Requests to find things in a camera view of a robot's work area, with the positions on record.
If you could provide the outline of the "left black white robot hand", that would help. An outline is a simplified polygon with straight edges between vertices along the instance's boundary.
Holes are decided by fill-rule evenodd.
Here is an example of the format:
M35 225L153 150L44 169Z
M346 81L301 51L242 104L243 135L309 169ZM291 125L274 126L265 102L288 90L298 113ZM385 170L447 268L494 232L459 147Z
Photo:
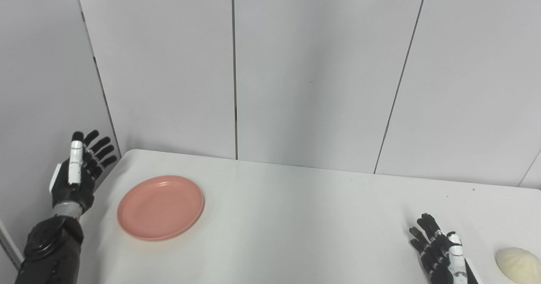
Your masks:
M118 159L114 150L111 138L100 137L98 130L74 132L69 157L57 165L52 177L49 190L53 209L67 205L79 216L87 212L95 201L97 182Z

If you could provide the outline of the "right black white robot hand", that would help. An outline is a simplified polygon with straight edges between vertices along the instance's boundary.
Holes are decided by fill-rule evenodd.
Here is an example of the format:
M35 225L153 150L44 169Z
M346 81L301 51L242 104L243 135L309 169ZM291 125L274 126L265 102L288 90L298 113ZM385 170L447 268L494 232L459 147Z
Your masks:
M455 231L444 233L435 218L423 213L417 226L409 228L411 246L431 284L481 284L471 260L464 255L462 240Z

